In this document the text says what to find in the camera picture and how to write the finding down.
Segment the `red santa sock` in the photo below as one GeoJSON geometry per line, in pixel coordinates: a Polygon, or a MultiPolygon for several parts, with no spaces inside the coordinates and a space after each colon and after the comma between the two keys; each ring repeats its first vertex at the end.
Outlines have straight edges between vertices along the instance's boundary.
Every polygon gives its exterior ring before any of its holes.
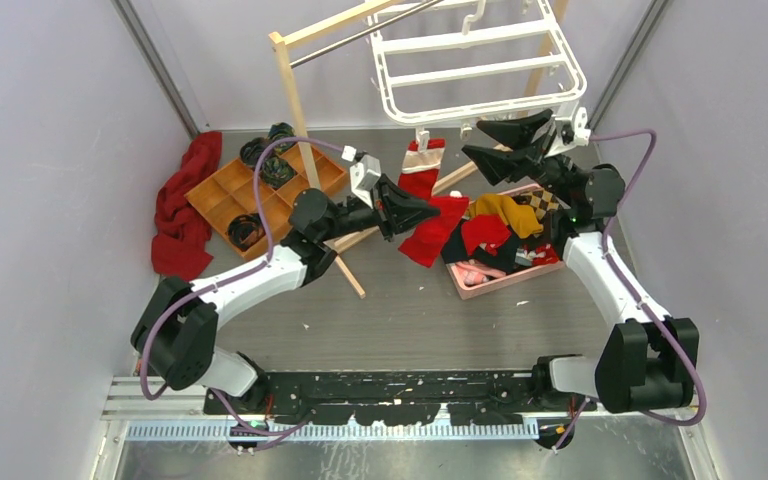
{"type": "Polygon", "coordinates": [[[552,265],[560,262],[560,258],[551,244],[544,244],[526,251],[526,259],[533,267],[552,265]]]}
{"type": "Polygon", "coordinates": [[[413,196],[429,200],[439,176],[445,146],[443,138],[431,138],[425,149],[420,149],[416,140],[412,141],[403,159],[398,187],[413,196]]]}
{"type": "Polygon", "coordinates": [[[470,199],[465,196],[432,196],[430,205],[440,210],[439,215],[421,222],[414,233],[401,243],[398,251],[414,263],[430,268],[469,204],[470,199]]]}

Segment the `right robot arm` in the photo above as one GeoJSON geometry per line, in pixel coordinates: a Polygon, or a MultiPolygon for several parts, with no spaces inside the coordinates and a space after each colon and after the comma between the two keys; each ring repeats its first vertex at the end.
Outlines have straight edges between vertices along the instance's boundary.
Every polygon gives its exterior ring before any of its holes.
{"type": "Polygon", "coordinates": [[[490,184],[528,178],[560,200],[549,216],[550,243],[610,329],[596,359],[540,358],[532,400],[551,411],[577,394],[614,414],[640,412],[675,425],[698,424],[708,407],[696,369],[700,332],[691,319],[673,316],[646,292],[610,236],[648,161],[641,160],[630,180],[609,163],[576,165],[570,151],[596,139],[587,124],[584,108],[567,116],[547,109],[518,119],[480,120],[477,129],[499,148],[462,149],[490,184]]]}

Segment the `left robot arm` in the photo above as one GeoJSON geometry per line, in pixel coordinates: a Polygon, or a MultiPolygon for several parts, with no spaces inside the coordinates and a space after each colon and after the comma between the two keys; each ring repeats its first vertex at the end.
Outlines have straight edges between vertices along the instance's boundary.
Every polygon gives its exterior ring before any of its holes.
{"type": "Polygon", "coordinates": [[[370,228],[385,239],[436,219],[441,211],[382,176],[370,202],[356,196],[336,203],[323,191],[308,188],[297,195],[290,229],[266,254],[219,275],[186,281],[177,276],[156,287],[130,338],[141,355],[144,396],[155,400],[148,375],[155,372],[162,390],[202,385],[228,394],[240,412],[258,412],[267,398],[258,370],[241,354],[217,347],[222,327],[237,315],[284,292],[320,278],[334,263],[328,243],[370,228]]]}

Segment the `white plastic clip hanger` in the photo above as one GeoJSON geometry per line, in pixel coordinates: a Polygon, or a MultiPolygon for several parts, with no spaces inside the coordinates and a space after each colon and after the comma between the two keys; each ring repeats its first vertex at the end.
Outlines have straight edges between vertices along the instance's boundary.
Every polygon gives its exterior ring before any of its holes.
{"type": "Polygon", "coordinates": [[[556,109],[588,81],[554,1],[408,1],[366,18],[382,109],[421,130],[556,109]]]}

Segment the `argyle brown sock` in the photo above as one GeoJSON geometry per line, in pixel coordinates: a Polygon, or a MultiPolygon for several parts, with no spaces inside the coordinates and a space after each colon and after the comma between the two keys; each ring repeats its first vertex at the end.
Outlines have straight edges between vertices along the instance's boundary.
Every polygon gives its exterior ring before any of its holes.
{"type": "Polygon", "coordinates": [[[542,221],[550,212],[561,207],[557,197],[545,189],[535,189],[526,192],[521,197],[523,204],[532,208],[535,217],[542,221]]]}

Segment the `mustard yellow sock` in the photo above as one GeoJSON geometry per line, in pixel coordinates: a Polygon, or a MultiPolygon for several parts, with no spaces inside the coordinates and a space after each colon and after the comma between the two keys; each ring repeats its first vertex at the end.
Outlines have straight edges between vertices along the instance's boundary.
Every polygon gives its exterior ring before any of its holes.
{"type": "Polygon", "coordinates": [[[470,218],[480,215],[496,215],[505,225],[511,227],[520,238],[539,235],[544,231],[533,207],[520,205],[507,195],[481,195],[467,208],[467,215],[470,218]]]}

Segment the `red sock in basket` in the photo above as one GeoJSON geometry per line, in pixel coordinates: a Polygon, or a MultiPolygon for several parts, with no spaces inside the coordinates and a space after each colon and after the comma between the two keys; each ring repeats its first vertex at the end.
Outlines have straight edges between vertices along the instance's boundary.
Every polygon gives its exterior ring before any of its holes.
{"type": "Polygon", "coordinates": [[[463,224],[461,237],[469,257],[479,250],[497,256],[511,237],[511,230],[497,215],[478,215],[463,224]]]}

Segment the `pink sock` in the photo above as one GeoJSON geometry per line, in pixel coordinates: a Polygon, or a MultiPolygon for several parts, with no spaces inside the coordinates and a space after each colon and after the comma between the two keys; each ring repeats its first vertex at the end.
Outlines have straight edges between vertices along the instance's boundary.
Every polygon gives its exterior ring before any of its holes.
{"type": "Polygon", "coordinates": [[[476,287],[506,276],[506,273],[480,262],[464,261],[452,265],[456,278],[466,287],[476,287]]]}

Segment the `pink plastic basket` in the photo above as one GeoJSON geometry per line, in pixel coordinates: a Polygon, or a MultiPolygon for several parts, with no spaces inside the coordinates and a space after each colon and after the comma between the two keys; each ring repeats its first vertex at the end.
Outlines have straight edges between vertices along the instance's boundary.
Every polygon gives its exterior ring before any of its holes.
{"type": "Polygon", "coordinates": [[[481,284],[467,285],[464,282],[464,276],[461,271],[454,264],[446,265],[446,269],[453,281],[458,296],[462,300],[475,298],[564,268],[565,264],[562,261],[557,261],[551,264],[534,266],[501,278],[491,279],[481,284]]]}

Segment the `rolled dark green sock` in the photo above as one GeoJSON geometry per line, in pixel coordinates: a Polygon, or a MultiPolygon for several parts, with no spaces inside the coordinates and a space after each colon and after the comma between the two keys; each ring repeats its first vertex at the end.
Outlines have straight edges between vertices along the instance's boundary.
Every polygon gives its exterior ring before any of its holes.
{"type": "Polygon", "coordinates": [[[296,176],[295,169],[283,158],[270,156],[261,165],[260,180],[274,190],[280,189],[296,176]]]}

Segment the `rolled teal sock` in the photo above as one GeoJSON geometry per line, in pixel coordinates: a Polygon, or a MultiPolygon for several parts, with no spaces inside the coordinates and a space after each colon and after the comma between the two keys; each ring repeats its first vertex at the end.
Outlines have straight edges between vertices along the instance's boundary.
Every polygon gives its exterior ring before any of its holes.
{"type": "Polygon", "coordinates": [[[270,144],[275,143],[273,151],[278,154],[292,148],[296,142],[293,141],[296,132],[292,125],[287,122],[279,122],[272,124],[267,140],[270,144]]]}

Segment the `rolled black orange sock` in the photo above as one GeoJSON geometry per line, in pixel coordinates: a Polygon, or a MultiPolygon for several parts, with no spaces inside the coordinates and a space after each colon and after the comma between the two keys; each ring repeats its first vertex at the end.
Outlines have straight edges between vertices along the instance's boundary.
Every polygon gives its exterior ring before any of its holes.
{"type": "Polygon", "coordinates": [[[265,227],[258,214],[244,213],[231,220],[226,236],[232,246],[246,252],[265,236],[265,227]]]}

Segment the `wooden compartment tray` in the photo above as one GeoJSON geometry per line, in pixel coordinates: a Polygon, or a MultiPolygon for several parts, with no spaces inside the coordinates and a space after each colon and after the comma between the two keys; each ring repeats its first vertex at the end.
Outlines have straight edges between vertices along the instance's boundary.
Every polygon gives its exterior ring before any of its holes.
{"type": "MultiPolygon", "coordinates": [[[[311,147],[314,164],[322,190],[331,198],[336,198],[349,182],[344,167],[326,155],[316,146],[311,147]]],[[[305,172],[300,146],[296,145],[278,155],[295,171],[279,188],[260,182],[259,196],[265,208],[266,222],[276,241],[290,230],[288,223],[296,197],[311,185],[305,172]]],[[[245,165],[238,157],[229,164],[220,167],[214,174],[191,189],[185,198],[190,205],[209,223],[216,233],[228,243],[243,259],[251,260],[263,255],[268,247],[264,235],[255,236],[257,240],[247,240],[250,246],[239,248],[228,236],[231,222],[241,215],[257,215],[257,202],[254,194],[254,170],[245,165]]]]}

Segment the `red cloth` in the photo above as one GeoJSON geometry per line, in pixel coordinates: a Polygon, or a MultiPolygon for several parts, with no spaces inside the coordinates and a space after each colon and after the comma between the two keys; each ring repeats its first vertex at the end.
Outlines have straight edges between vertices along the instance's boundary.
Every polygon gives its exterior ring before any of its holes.
{"type": "Polygon", "coordinates": [[[213,175],[222,154],[222,134],[198,135],[181,158],[179,169],[161,187],[156,198],[151,242],[151,263],[156,273],[191,281],[207,268],[206,252],[212,227],[189,203],[186,194],[213,175]]]}

